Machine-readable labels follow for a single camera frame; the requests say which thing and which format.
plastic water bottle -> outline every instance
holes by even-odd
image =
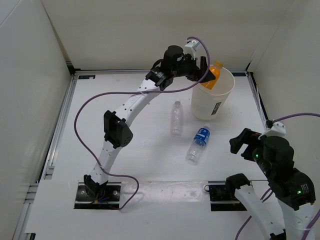
[[[177,98],[171,109],[171,135],[181,135],[183,126],[184,111],[180,100]]]
[[[205,125],[204,127],[200,128],[197,134],[195,135],[193,142],[186,153],[185,159],[188,163],[192,165],[197,165],[200,155],[205,149],[207,142],[210,137],[210,127]]]

plastic cup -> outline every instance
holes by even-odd
[[[225,68],[220,70],[220,78],[213,89],[208,89],[201,84],[192,90],[191,112],[201,120],[212,120],[217,117],[227,97],[235,87],[235,78]]]

bottle label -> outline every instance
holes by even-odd
[[[210,137],[210,131],[202,127],[199,129],[198,133],[195,135],[193,140],[200,139],[204,141],[205,144],[207,144],[209,137]]]

orange bottle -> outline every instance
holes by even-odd
[[[213,73],[213,75],[215,76],[215,80],[211,80],[211,81],[207,81],[204,83],[201,83],[204,87],[206,87],[207,89],[213,89],[215,84],[217,83],[219,77],[220,77],[220,69],[223,68],[224,65],[222,62],[220,61],[215,61],[214,65],[210,66],[210,71]]]

robotic arm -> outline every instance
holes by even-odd
[[[184,50],[179,46],[169,46],[163,59],[156,61],[150,72],[145,76],[142,84],[137,89],[141,94],[132,95],[124,104],[115,111],[106,111],[104,121],[103,148],[99,161],[103,169],[110,172],[115,159],[122,148],[127,146],[133,138],[130,125],[144,107],[160,92],[142,93],[145,91],[163,91],[173,83],[175,77],[185,76],[188,80],[197,82],[206,72],[208,65],[206,57],[200,58],[200,68],[197,66],[196,50],[200,43],[196,40],[189,41]],[[209,71],[201,82],[216,79]],[[109,176],[104,174],[96,164],[89,175],[84,175],[86,193],[95,198],[103,192]]]
[[[263,134],[245,128],[238,137],[230,140],[231,153],[237,154],[243,144],[248,145],[241,156],[256,162],[266,176],[280,204],[285,232],[278,222],[272,220],[242,173],[228,177],[226,185],[231,195],[251,213],[266,240],[301,240],[312,220],[316,200],[314,184],[306,174],[294,168],[294,149],[283,138],[285,126],[281,122],[268,124],[270,130]],[[307,240],[314,239],[315,233],[311,229]]]

